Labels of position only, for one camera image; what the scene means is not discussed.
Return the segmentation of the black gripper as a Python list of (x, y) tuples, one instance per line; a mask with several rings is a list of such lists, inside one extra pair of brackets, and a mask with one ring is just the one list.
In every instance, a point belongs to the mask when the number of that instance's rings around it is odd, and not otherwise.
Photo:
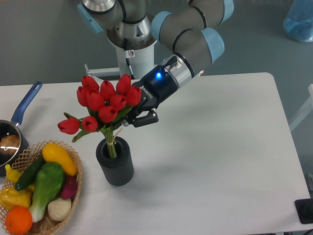
[[(133, 85), (141, 89), (140, 103), (130, 110), (124, 126), (142, 127), (157, 123), (159, 118), (154, 108), (178, 90), (176, 81), (164, 65), (156, 66)], [(145, 111), (145, 116), (138, 117)]]

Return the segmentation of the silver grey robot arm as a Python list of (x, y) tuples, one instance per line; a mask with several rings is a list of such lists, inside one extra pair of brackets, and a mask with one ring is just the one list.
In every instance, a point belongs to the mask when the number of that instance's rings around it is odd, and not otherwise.
[(191, 0), (179, 13), (149, 15), (144, 0), (82, 0), (77, 9), (95, 33), (106, 32), (118, 72), (141, 88), (140, 103), (114, 129), (158, 121), (156, 108), (224, 52), (215, 27), (233, 13), (231, 0)]

